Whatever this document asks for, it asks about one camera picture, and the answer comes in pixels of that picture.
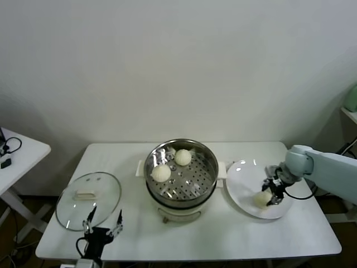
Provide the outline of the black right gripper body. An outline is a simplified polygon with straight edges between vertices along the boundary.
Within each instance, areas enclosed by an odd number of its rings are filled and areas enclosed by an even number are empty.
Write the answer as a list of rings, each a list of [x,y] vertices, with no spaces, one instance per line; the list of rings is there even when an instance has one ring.
[[[276,200],[282,200],[284,198],[285,185],[280,179],[268,179],[268,186],[270,191]]]

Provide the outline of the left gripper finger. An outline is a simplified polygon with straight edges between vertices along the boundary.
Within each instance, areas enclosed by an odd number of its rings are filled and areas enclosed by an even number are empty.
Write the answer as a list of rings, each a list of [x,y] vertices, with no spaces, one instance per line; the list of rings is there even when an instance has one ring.
[[[94,218],[94,214],[96,212],[97,207],[95,206],[93,210],[89,213],[88,217],[86,220],[83,221],[83,229],[84,233],[93,233],[93,226],[92,226],[92,220]]]
[[[122,217],[122,210],[120,210],[117,223],[115,227],[110,231],[109,235],[111,237],[117,237],[122,231],[122,229],[123,229],[123,217]]]

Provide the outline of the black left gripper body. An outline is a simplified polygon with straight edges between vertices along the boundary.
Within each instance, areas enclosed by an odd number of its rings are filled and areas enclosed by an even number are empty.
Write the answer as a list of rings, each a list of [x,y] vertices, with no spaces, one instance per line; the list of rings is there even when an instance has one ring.
[[[99,259],[102,256],[104,247],[113,242],[109,228],[94,227],[92,233],[84,235],[87,248],[84,252],[85,259]]]

